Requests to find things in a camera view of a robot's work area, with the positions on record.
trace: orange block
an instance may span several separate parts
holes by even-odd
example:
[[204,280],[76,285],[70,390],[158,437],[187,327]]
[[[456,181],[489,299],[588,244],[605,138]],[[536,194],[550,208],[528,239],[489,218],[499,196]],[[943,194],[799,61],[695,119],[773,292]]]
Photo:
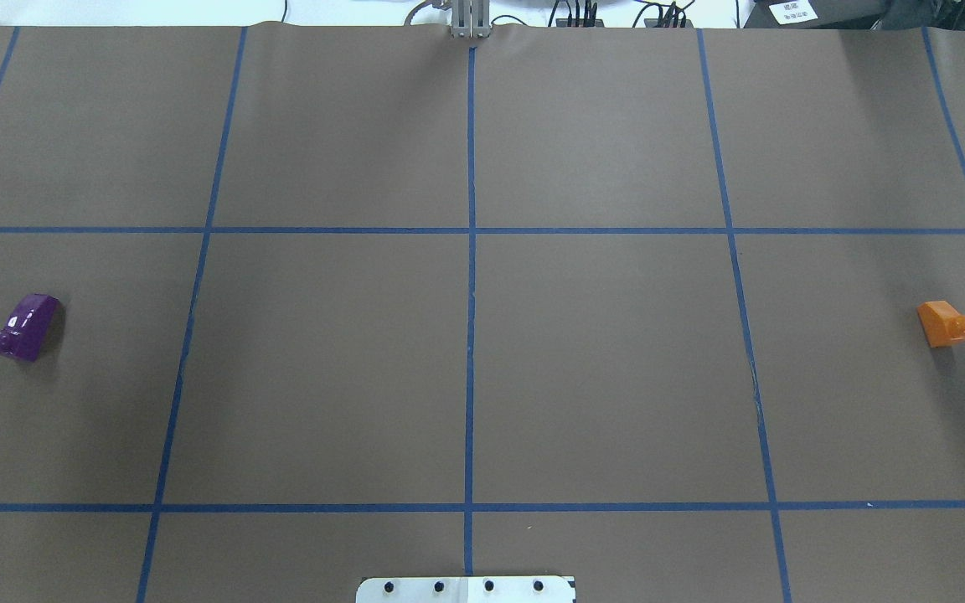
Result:
[[918,307],[930,348],[954,346],[965,341],[965,316],[946,301],[927,301]]

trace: metal plate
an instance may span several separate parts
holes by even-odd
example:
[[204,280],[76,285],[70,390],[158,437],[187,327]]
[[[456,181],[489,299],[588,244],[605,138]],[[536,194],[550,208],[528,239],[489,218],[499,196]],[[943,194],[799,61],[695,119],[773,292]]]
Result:
[[575,579],[562,576],[430,577],[368,579],[356,590],[356,603],[575,603]]

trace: purple block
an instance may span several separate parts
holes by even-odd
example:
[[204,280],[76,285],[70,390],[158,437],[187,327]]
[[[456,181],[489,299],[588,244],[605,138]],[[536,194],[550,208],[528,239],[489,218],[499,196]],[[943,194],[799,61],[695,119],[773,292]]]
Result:
[[43,336],[58,308],[58,299],[41,293],[26,295],[0,331],[0,354],[33,362],[43,346]]

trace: white label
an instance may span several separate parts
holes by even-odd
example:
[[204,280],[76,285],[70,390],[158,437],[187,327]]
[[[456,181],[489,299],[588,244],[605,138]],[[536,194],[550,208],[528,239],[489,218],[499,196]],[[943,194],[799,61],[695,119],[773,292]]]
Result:
[[777,23],[803,23],[817,18],[809,0],[793,0],[792,3],[770,4],[769,10],[777,17]]

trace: cable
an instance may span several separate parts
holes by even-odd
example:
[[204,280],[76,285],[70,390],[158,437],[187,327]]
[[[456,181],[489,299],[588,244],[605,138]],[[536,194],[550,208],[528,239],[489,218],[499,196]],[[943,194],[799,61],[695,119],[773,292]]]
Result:
[[447,11],[452,8],[451,0],[422,0],[422,3],[416,4],[412,10],[409,11],[409,16],[405,17],[405,24],[412,24],[412,19],[415,18],[419,11],[424,10],[426,7],[434,7],[440,11]]
[[546,24],[546,27],[553,27],[553,15],[556,15],[556,8],[560,6],[560,3],[564,3],[568,7],[568,24],[571,25],[571,2],[570,0],[556,0],[553,3],[553,10],[550,11],[550,20]]
[[568,23],[568,27],[595,27],[598,20],[598,3],[586,0],[583,12],[579,11],[579,0],[575,0],[575,20]]
[[639,11],[639,14],[635,16],[635,23],[632,23],[632,27],[633,27],[633,28],[635,28],[635,27],[637,27],[637,26],[639,25],[639,19],[642,18],[642,13],[645,13],[645,12],[648,10],[648,8],[650,8],[650,7],[658,7],[658,22],[659,22],[659,23],[660,23],[660,20],[662,20],[662,16],[665,14],[665,7],[663,7],[663,5],[660,5],[660,4],[658,4],[658,3],[643,3],[643,4],[646,4],[646,5],[644,5],[644,7],[642,8],[642,10]]
[[665,19],[658,23],[658,27],[670,27],[675,26],[675,20],[677,20],[677,4],[669,4],[669,10],[665,11]]
[[523,19],[521,19],[520,17],[514,16],[514,15],[498,15],[497,17],[494,17],[493,19],[490,19],[490,26],[492,27],[492,26],[494,25],[495,20],[502,19],[502,18],[509,18],[509,19],[514,20],[514,22],[517,22],[517,23],[520,23],[520,24],[527,24],[527,23],[524,23],[524,20],[523,20]]

